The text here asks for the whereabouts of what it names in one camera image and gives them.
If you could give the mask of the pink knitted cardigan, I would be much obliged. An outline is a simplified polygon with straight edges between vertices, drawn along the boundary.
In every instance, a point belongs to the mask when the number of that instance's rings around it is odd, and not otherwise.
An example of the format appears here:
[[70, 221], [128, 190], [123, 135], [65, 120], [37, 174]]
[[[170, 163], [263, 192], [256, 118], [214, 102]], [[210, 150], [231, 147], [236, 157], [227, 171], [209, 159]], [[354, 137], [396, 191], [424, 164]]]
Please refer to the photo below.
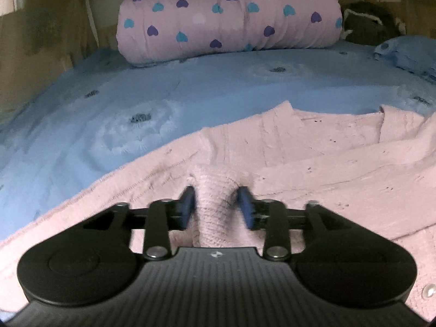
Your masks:
[[103, 176], [1, 243], [1, 309], [27, 300], [16, 268], [34, 244], [118, 202], [146, 207], [196, 191], [197, 211], [173, 245], [261, 247], [233, 208], [236, 189], [300, 208], [315, 200], [409, 250], [417, 281], [408, 305], [435, 316], [435, 116], [384, 105], [372, 114], [319, 114], [284, 102], [204, 128]]

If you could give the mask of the pink heart-print rolled quilt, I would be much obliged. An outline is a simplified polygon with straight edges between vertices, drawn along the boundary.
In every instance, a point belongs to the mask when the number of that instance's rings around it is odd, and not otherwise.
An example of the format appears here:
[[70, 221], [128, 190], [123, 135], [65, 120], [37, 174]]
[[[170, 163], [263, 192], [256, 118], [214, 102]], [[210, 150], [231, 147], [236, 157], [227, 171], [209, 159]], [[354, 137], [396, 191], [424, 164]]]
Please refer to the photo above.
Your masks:
[[338, 0], [124, 0], [117, 48], [137, 66], [211, 53], [323, 48], [342, 32]]

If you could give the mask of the blue dandelion-print pillow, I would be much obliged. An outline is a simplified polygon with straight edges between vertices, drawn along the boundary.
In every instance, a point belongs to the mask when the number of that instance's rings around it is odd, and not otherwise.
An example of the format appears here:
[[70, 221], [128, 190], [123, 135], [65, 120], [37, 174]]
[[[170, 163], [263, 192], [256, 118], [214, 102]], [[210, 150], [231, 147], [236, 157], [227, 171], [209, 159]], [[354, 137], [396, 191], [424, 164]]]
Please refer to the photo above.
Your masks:
[[378, 45], [373, 57], [435, 84], [435, 50], [435, 39], [404, 35]]

